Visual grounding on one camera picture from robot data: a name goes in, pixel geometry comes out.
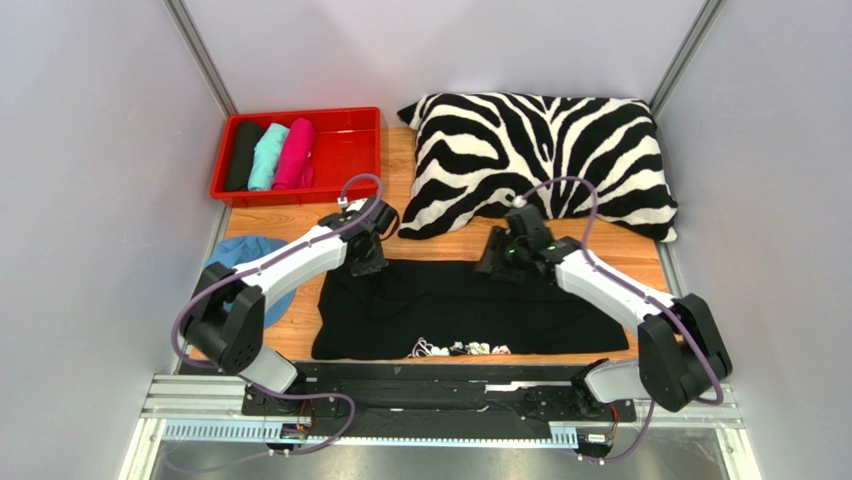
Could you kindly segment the red plastic bin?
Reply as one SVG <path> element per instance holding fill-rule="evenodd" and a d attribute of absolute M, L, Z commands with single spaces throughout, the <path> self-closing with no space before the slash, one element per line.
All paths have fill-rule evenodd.
<path fill-rule="evenodd" d="M 262 128 L 272 123 L 289 127 L 299 118 L 310 121 L 318 134 L 310 158 L 314 180 L 309 188 L 256 192 L 225 189 L 240 124 L 249 121 Z M 223 128 L 209 194 L 231 208 L 333 203 L 353 176 L 381 174 L 381 130 L 381 113 L 375 106 L 232 115 Z"/>

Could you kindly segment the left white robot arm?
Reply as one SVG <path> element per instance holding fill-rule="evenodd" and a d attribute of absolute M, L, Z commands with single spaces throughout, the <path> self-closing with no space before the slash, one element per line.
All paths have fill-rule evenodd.
<path fill-rule="evenodd" d="M 176 319 L 174 338 L 200 351 L 211 368 L 238 376 L 268 393 L 285 394 L 299 371 L 265 346 L 269 308 L 307 281 L 341 267 L 354 276 L 387 264 L 381 238 L 396 228 L 397 211 L 371 196 L 342 203 L 297 240 L 257 260 L 206 267 L 193 297 Z"/>

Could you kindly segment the rolled teal shirt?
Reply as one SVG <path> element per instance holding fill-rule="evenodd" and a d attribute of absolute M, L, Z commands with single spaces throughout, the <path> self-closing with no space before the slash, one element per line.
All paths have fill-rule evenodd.
<path fill-rule="evenodd" d="M 272 123 L 254 147 L 253 165 L 248 179 L 249 191 L 268 191 L 272 187 L 283 145 L 290 129 Z"/>

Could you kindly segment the rolled pink shirt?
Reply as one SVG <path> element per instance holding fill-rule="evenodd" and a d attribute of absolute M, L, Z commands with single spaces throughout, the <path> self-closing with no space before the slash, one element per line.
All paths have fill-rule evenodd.
<path fill-rule="evenodd" d="M 304 118 L 296 119 L 282 146 L 273 191 L 306 189 L 312 186 L 314 169 L 311 155 L 317 133 L 313 124 Z"/>

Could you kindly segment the rolled black shirt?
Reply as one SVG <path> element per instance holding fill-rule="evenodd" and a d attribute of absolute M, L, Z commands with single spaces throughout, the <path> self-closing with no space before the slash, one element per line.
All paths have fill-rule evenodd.
<path fill-rule="evenodd" d="M 254 121 L 241 122 L 234 135 L 230 165 L 226 175 L 226 192 L 245 191 L 254 165 L 254 149 L 265 129 Z"/>

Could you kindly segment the black t shirt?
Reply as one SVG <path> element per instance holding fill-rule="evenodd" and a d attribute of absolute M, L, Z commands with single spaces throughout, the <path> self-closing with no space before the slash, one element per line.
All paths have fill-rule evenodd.
<path fill-rule="evenodd" d="M 318 309 L 317 360 L 399 359 L 420 339 L 439 348 L 506 346 L 513 354 L 629 347 L 623 327 L 587 301 L 536 276 L 519 283 L 486 277 L 469 261 L 392 260 L 363 276 L 333 270 Z"/>

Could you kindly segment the zebra print pillow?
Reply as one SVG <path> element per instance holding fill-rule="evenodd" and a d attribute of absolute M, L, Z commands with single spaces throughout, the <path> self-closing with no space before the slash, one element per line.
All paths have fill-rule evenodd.
<path fill-rule="evenodd" d="M 499 218 L 521 196 L 548 219 L 596 214 L 657 242 L 677 237 L 657 122 L 640 99 L 438 93 L 398 116 L 415 132 L 404 239 Z"/>

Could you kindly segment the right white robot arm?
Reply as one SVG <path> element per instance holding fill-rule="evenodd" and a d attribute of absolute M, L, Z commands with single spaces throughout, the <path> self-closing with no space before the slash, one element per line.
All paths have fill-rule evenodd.
<path fill-rule="evenodd" d="M 721 382 L 733 365 L 704 299 L 641 284 L 598 258 L 586 239 L 555 238 L 531 205 L 511 210 L 506 220 L 491 229 L 478 272 L 515 282 L 536 275 L 590 303 L 638 342 L 636 358 L 602 359 L 572 377 L 580 415 L 620 400 L 651 400 L 669 412 L 694 401 L 723 402 Z"/>

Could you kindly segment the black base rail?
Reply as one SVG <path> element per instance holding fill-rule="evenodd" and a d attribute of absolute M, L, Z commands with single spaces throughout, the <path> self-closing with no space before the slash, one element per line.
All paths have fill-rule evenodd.
<path fill-rule="evenodd" d="M 348 439 L 549 440 L 558 422 L 595 432 L 632 426 L 635 406 L 582 407 L 570 380 L 571 364 L 477 364 L 416 362 L 297 363 L 302 377 L 293 394 L 315 400 L 277 400 L 253 387 L 245 390 L 241 412 L 255 417 L 313 420 L 313 438 L 329 436 L 345 423 L 351 397 L 356 416 Z"/>

